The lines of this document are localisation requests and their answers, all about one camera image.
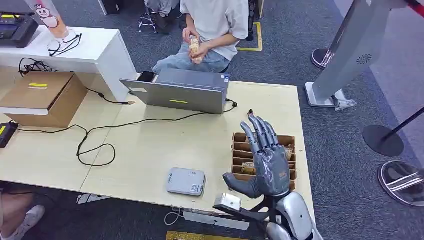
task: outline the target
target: white cable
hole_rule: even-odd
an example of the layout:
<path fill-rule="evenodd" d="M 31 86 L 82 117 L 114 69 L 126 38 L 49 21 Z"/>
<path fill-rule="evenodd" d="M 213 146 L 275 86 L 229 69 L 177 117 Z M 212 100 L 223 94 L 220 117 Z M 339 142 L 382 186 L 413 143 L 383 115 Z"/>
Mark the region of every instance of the white cable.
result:
<path fill-rule="evenodd" d="M 171 226 L 171 225 L 174 225 L 177 221 L 178 221 L 178 219 L 181 217 L 181 218 L 184 218 L 184 216 L 183 215 L 180 215 L 180 213 L 181 213 L 181 208 L 178 208 L 178 213 L 176 213 L 176 212 L 169 212 L 168 214 L 166 214 L 165 215 L 165 219 L 163 219 L 163 221 L 165 222 L 165 225 L 166 226 Z M 173 222 L 171 222 L 171 223 L 167 223 L 167 217 L 169 216 L 169 215 L 176 215 L 176 218 L 175 218 L 175 220 L 173 221 Z"/>

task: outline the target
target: brown cardboard box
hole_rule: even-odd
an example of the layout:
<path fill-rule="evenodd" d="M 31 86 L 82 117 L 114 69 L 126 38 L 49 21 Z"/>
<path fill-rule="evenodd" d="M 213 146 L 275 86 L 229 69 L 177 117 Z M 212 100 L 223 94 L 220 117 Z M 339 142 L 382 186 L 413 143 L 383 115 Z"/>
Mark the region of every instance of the brown cardboard box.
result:
<path fill-rule="evenodd" d="M 0 100 L 0 113 L 30 127 L 67 128 L 87 95 L 73 72 L 29 72 Z"/>
<path fill-rule="evenodd" d="M 295 137 L 277 135 L 278 142 L 285 147 L 286 156 L 288 157 L 288 166 L 290 168 L 290 190 L 296 189 L 295 180 L 298 177 L 296 168 L 296 148 L 295 148 Z M 236 132 L 232 136 L 232 166 L 231 172 L 234 177 L 238 180 L 249 181 L 255 176 L 255 171 L 246 171 L 246 165 L 253 163 L 253 154 L 249 140 L 245 133 Z"/>

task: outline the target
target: man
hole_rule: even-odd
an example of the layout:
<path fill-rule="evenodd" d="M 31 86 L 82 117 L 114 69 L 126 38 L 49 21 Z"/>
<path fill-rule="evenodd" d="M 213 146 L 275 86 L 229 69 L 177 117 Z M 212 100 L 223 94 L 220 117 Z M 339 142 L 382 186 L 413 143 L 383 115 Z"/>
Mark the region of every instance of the man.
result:
<path fill-rule="evenodd" d="M 151 10 L 151 18 L 156 24 L 156 30 L 160 34 L 169 34 L 168 16 L 177 7 L 180 0 L 144 0 L 144 4 Z"/>
<path fill-rule="evenodd" d="M 33 196 L 15 195 L 17 191 L 8 194 L 4 186 L 0 182 L 0 240 L 21 240 L 40 221 L 45 208 L 37 205 L 27 212 Z"/>
<path fill-rule="evenodd" d="M 158 61 L 153 72 L 158 74 L 166 68 L 214 73 L 225 70 L 237 54 L 236 45 L 249 35 L 249 1 L 181 0 L 180 4 L 181 13 L 187 15 L 181 49 Z M 194 54 L 189 50 L 191 35 L 200 42 Z M 199 57 L 203 61 L 193 63 Z"/>

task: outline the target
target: yellow floor tape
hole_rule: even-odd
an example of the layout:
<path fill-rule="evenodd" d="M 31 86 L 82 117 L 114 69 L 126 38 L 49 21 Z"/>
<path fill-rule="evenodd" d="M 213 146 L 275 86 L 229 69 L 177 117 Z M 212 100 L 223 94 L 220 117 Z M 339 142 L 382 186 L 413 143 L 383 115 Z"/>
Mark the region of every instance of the yellow floor tape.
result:
<path fill-rule="evenodd" d="M 243 239 L 223 237 L 223 236 L 194 234 L 194 233 L 188 233 L 188 232 L 168 231 L 166 233 L 166 240 L 243 240 Z"/>
<path fill-rule="evenodd" d="M 248 48 L 248 47 L 237 47 L 237 50 L 239 51 L 253 51 L 253 52 L 260 52 L 262 51 L 262 30 L 261 30 L 261 23 L 260 22 L 254 22 L 254 25 L 256 25 L 256 31 L 257 31 L 257 48 Z"/>

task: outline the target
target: robotic arm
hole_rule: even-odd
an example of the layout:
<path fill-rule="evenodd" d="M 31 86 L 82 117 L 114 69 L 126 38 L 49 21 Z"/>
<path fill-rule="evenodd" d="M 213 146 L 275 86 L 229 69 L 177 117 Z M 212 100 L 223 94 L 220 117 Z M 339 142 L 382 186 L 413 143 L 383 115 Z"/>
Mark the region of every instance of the robotic arm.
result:
<path fill-rule="evenodd" d="M 241 199 L 223 193 L 213 208 L 250 222 L 265 223 L 272 240 L 322 240 L 303 197 L 290 192 L 290 169 L 284 146 L 279 144 L 273 127 L 260 117 L 248 115 L 256 137 L 249 125 L 241 122 L 253 153 L 256 176 L 249 181 L 238 180 L 232 173 L 223 175 L 230 189 L 251 199 L 264 195 L 263 201 L 251 210 L 241 208 Z M 259 212 L 267 207 L 268 212 Z"/>

